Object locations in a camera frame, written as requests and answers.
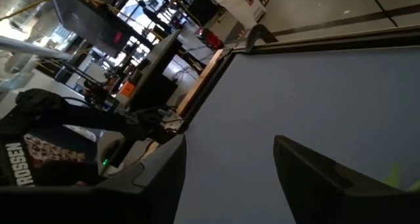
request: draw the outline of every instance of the person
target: person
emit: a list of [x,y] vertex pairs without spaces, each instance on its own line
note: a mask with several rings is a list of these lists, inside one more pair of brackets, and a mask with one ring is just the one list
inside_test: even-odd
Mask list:
[[98,165],[71,160],[47,160],[35,173],[37,186],[95,186],[106,178],[99,176]]

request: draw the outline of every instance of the metal frame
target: metal frame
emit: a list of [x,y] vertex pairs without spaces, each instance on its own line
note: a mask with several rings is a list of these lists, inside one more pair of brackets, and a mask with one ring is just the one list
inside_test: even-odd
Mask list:
[[10,51],[12,53],[28,53],[38,56],[59,58],[68,60],[73,56],[71,54],[62,53],[57,50],[48,49],[45,47],[38,47],[37,45],[0,36],[0,50]]
[[203,85],[197,90],[192,100],[188,103],[186,112],[181,115],[184,118],[184,124],[180,130],[184,131],[188,128],[188,124],[194,119],[197,111],[205,102],[237,54],[265,55],[413,46],[420,46],[420,26],[269,43],[257,45],[249,53],[245,53],[245,47],[229,49],[227,54],[218,59],[217,65],[214,66],[213,71],[206,77]]

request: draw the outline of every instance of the white box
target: white box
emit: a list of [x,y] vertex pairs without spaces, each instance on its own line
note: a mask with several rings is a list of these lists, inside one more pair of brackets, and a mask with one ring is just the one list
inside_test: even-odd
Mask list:
[[216,0],[245,28],[251,29],[266,12],[260,0]]

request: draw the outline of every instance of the laptop screen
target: laptop screen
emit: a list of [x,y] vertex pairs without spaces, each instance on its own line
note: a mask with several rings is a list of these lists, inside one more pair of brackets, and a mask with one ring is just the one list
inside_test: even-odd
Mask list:
[[60,23],[99,50],[115,57],[127,44],[130,34],[115,25],[84,0],[52,0]]

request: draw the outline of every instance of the table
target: table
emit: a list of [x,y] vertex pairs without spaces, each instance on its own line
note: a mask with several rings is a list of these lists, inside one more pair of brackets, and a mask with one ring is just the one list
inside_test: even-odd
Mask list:
[[418,181],[418,31],[234,51],[185,132],[186,175],[174,223],[221,216],[218,223],[294,223],[274,164],[276,135],[378,181],[395,164],[402,188]]
[[[214,71],[217,69],[218,66],[218,59],[223,54],[223,50],[218,50],[213,58],[210,60],[209,64],[205,67],[203,72],[200,74],[199,78],[195,82],[194,86],[189,90],[187,95],[183,98],[181,103],[178,105],[176,113],[179,116],[188,118],[189,115],[194,112],[195,110],[192,110],[192,108],[195,108],[194,103],[196,102],[196,97],[200,94],[202,88],[206,86],[206,83],[208,82],[209,78],[213,75]],[[172,129],[180,129],[182,128],[182,122],[174,122],[167,124],[166,127],[170,127]],[[122,138],[122,135],[118,132],[113,131],[105,131],[103,136],[98,142],[98,153],[101,153],[103,148],[106,147],[106,145],[114,140],[114,139],[120,139]],[[141,156],[141,154],[144,154],[142,159],[146,159],[149,155],[153,154],[156,149],[159,146],[159,143],[153,142],[148,146],[147,141],[138,141],[132,148],[132,151],[127,155],[126,159],[128,162],[138,160],[138,157]]]

